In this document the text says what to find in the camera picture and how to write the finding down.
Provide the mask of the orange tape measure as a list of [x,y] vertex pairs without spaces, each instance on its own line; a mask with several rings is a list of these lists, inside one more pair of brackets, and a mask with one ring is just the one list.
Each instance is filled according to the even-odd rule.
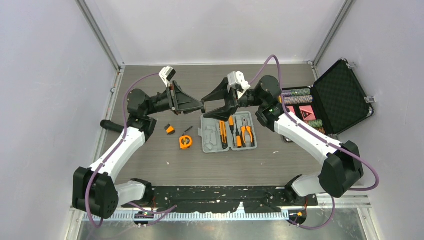
[[184,133],[179,138],[179,147],[181,150],[189,149],[193,144],[193,139],[191,136],[188,135],[188,131],[190,131],[193,128],[193,126],[190,126],[187,130],[184,131]]

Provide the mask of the grey plastic tool case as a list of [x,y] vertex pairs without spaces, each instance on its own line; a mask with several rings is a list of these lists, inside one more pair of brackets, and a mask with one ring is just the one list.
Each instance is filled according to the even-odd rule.
[[250,140],[249,140],[249,137],[246,135],[246,141],[247,141],[246,147],[243,147],[243,146],[241,148],[234,147],[229,121],[225,121],[228,148],[223,149],[222,143],[221,143],[221,136],[220,136],[219,120],[205,118],[202,115],[200,117],[200,128],[198,129],[198,135],[201,137],[202,151],[205,154],[222,153],[222,152],[227,152],[229,150],[232,150],[232,151],[255,150],[258,147],[258,141],[257,141],[256,133],[255,133],[255,128],[253,125],[252,114],[248,111],[242,111],[242,112],[235,113],[232,117],[234,119],[234,123],[237,128],[237,131],[240,135],[241,142],[242,142],[241,127],[243,125],[242,118],[243,117],[247,118],[248,124],[251,126],[251,129],[252,129],[255,146],[250,147],[250,144],[249,144]]

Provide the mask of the black aluminium poker chip case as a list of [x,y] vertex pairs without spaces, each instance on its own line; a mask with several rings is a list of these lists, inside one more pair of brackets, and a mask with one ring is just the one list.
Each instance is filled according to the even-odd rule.
[[[313,85],[283,88],[285,106],[301,121],[327,136],[337,136],[374,115],[354,64],[341,58]],[[316,120],[304,121],[299,107],[311,105]]]

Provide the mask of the orange utility knife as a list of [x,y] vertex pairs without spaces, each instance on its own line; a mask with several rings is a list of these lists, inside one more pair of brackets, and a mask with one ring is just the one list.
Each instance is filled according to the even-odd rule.
[[220,139],[222,148],[225,150],[228,148],[227,129],[224,121],[219,121]]

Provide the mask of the red card deck with triangle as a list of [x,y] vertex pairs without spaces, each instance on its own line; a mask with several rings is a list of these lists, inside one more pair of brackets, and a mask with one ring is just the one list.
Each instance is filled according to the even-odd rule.
[[311,105],[300,106],[299,110],[304,121],[313,121],[317,119],[313,107]]

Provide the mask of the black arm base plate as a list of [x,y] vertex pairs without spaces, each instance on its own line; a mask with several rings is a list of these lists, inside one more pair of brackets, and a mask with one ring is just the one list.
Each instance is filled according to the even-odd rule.
[[277,213],[281,207],[315,207],[315,195],[294,197],[282,186],[153,186],[140,204],[176,213],[234,213],[243,206],[248,214]]

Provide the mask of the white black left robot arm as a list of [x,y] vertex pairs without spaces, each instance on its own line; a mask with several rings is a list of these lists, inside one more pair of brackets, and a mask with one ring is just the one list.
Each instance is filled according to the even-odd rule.
[[116,184],[117,176],[132,155],[141,148],[153,134],[157,120],[152,114],[172,111],[190,114],[202,110],[201,101],[186,94],[176,81],[165,91],[149,96],[143,90],[128,90],[124,97],[128,117],[125,125],[102,120],[102,128],[119,132],[115,143],[89,167],[79,167],[73,175],[72,206],[75,209],[97,216],[110,218],[117,207],[131,202],[148,207],[153,202],[152,184],[139,178],[127,183]]

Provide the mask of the orange black pliers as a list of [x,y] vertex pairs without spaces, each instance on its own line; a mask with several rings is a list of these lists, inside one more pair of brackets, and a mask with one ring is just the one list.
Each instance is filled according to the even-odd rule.
[[242,118],[242,126],[241,126],[241,144],[242,146],[245,148],[247,146],[247,141],[246,141],[246,136],[249,137],[249,144],[250,147],[255,147],[256,143],[255,143],[255,139],[254,139],[254,135],[253,135],[253,131],[252,131],[252,127],[248,124],[248,120],[246,117]]

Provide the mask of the orange phillips screwdriver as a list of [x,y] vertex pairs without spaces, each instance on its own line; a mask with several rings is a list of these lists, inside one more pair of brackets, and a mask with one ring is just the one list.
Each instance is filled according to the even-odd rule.
[[234,118],[232,116],[230,116],[228,122],[229,122],[230,131],[231,131],[233,145],[236,148],[241,148],[242,147],[241,137],[240,137],[240,134],[238,133],[238,129],[235,125]]

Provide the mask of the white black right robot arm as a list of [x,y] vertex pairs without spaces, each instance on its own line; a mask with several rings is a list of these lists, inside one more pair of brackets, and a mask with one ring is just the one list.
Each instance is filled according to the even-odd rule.
[[238,108],[257,107],[255,115],[262,126],[289,138],[321,165],[319,172],[298,175],[285,185],[287,202],[299,205],[306,196],[323,193],[342,197],[364,175],[357,145],[341,143],[300,120],[282,104],[281,93],[279,81],[271,75],[262,77],[253,89],[245,80],[227,76],[202,98],[203,102],[224,100],[225,105],[207,111],[204,117],[228,121]]

